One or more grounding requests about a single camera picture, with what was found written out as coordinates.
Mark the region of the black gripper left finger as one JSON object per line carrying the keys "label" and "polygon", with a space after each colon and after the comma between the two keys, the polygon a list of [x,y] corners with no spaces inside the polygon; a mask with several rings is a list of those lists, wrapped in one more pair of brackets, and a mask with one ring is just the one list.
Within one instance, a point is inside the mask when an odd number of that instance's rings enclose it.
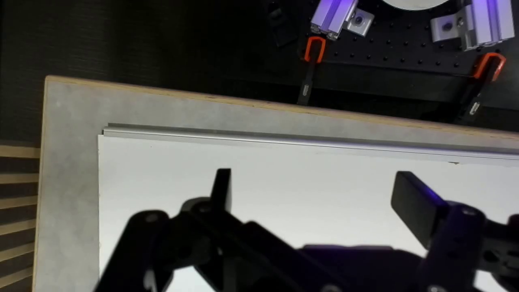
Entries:
{"label": "black gripper left finger", "polygon": [[229,211],[232,207],[232,171],[220,169],[211,190],[211,205],[215,210]]}

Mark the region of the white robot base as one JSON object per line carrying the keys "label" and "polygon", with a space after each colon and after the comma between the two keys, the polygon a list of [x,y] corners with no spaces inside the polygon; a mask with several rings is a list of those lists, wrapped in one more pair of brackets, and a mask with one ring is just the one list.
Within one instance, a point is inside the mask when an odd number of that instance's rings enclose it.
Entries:
{"label": "white robot base", "polygon": [[448,0],[383,0],[393,9],[404,12],[425,12],[445,5]]}

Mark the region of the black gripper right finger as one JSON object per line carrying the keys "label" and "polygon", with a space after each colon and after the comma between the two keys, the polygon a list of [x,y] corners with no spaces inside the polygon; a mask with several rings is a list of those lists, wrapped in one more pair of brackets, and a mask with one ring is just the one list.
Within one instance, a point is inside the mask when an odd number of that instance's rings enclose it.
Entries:
{"label": "black gripper right finger", "polygon": [[424,249],[432,244],[445,205],[447,202],[414,173],[396,174],[391,208]]}

